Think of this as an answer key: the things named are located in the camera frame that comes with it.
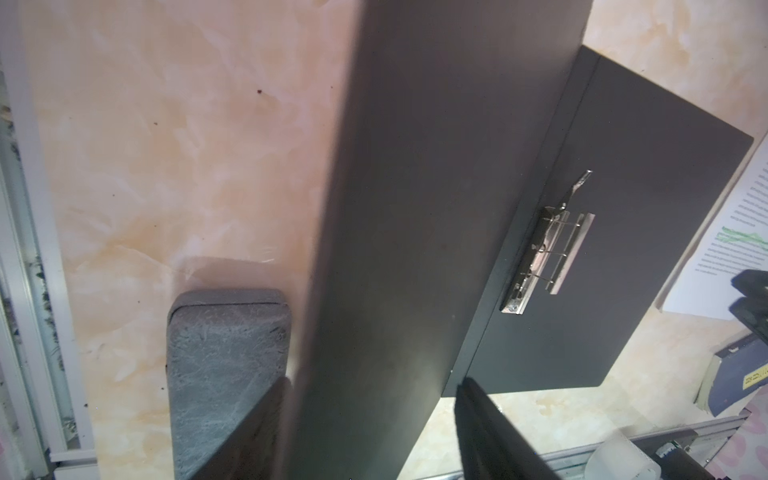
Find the white paper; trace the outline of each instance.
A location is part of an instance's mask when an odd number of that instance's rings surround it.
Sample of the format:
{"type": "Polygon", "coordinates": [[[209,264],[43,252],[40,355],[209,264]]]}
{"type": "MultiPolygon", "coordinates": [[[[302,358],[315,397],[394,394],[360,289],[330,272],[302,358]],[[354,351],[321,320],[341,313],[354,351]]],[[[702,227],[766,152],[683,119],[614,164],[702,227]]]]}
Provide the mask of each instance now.
{"type": "Polygon", "coordinates": [[[664,301],[665,312],[734,319],[731,279],[768,270],[768,142],[755,152],[664,301]]]}

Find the metal binder clip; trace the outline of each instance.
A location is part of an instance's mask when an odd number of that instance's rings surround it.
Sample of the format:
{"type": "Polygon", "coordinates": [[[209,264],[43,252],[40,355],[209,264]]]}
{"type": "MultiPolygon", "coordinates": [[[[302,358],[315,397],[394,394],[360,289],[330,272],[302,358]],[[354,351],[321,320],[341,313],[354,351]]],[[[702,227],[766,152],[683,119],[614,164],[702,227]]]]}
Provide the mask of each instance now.
{"type": "Polygon", "coordinates": [[[556,207],[541,209],[541,215],[531,236],[531,248],[525,252],[518,269],[515,271],[512,284],[502,304],[502,312],[521,315],[525,311],[525,306],[531,299],[533,289],[541,278],[550,255],[556,255],[560,258],[554,268],[551,280],[543,280],[547,282],[546,288],[551,295],[560,291],[565,276],[568,275],[574,258],[594,220],[594,214],[579,214],[575,223],[567,223],[570,213],[566,209],[573,194],[581,185],[584,185],[591,174],[592,170],[585,171],[556,207]],[[565,225],[573,226],[565,251],[563,253],[553,252],[551,249],[558,243],[565,225]]]}

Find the gray eraser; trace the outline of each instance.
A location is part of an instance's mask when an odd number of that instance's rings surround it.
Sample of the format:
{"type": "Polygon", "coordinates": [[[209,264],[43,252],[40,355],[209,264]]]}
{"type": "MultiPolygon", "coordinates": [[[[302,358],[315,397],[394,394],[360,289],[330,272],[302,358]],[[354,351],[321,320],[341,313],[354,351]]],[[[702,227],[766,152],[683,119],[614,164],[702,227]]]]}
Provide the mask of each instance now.
{"type": "Polygon", "coordinates": [[[176,480],[188,480],[285,375],[290,310],[279,290],[182,293],[168,313],[176,480]]]}

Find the marbled wall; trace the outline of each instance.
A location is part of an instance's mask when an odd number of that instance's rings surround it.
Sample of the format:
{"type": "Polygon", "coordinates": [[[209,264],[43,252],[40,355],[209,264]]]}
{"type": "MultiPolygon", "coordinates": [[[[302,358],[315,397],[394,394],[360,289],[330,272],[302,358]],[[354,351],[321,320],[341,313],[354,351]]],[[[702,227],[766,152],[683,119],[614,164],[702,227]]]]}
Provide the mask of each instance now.
{"type": "MultiPolygon", "coordinates": [[[[768,131],[768,0],[594,0],[584,43],[747,132],[768,131]]],[[[602,386],[493,395],[539,452],[703,422],[693,405],[712,352],[739,323],[643,318],[602,386]]],[[[746,399],[723,415],[739,412],[746,399]]],[[[400,478],[461,469],[453,399],[441,399],[400,478]]]]}
{"type": "Polygon", "coordinates": [[[359,3],[21,4],[101,477],[170,480],[168,308],[272,286],[300,317],[359,3]]]}
{"type": "MultiPolygon", "coordinates": [[[[303,311],[358,7],[22,2],[105,480],[173,478],[164,336],[177,292],[275,286],[303,311]]],[[[585,42],[761,138],[766,24],[768,0],[595,0],[585,42]]],[[[739,329],[651,310],[602,387],[494,398],[540,451],[697,421],[710,348],[739,329]]],[[[458,465],[446,399],[401,477],[458,465]]]]}

